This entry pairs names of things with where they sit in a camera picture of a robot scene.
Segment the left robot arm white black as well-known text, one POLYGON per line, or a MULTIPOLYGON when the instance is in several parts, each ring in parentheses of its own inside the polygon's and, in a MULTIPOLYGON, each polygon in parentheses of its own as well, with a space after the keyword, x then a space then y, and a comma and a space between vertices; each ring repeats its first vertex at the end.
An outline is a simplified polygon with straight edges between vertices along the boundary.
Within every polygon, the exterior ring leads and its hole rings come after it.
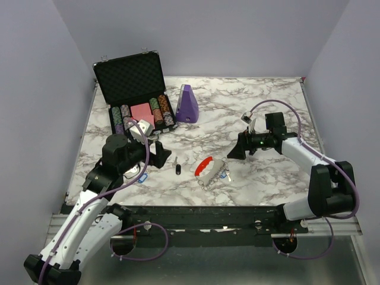
POLYGON ((30 254, 24 268, 37 284, 78 284, 86 263, 115 234, 124 235, 132 226, 128 210, 118 204, 93 223, 122 186, 124 174, 143 162, 162 168, 171 155, 160 141, 151 153, 147 142, 113 134, 106 139, 102 157, 86 176, 83 190, 54 238, 37 255, 30 254))

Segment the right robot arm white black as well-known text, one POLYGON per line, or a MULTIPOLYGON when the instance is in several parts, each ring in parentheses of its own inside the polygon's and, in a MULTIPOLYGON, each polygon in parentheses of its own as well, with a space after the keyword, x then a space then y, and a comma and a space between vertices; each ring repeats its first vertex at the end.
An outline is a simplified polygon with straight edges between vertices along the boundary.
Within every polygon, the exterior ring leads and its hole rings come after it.
POLYGON ((309 177, 308 195, 294 202, 277 207, 273 218, 274 228, 282 233, 295 225, 295 220, 311 219, 353 211, 356 198, 347 178, 353 179, 353 168, 346 161, 335 161, 324 157, 300 140, 295 132, 288 132, 283 113, 265 115, 268 132, 257 133, 253 127, 240 132, 237 143, 227 158, 244 160, 259 149, 275 149, 295 162, 309 177))

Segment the metal key organizer red handle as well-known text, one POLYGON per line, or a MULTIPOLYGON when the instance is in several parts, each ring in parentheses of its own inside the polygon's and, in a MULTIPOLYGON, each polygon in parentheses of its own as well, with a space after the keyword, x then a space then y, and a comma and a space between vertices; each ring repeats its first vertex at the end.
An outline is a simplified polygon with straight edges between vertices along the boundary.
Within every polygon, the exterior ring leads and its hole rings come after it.
POLYGON ((209 156, 195 169, 194 176, 203 190, 210 189, 219 179, 222 171, 228 169, 227 158, 221 159, 209 156))

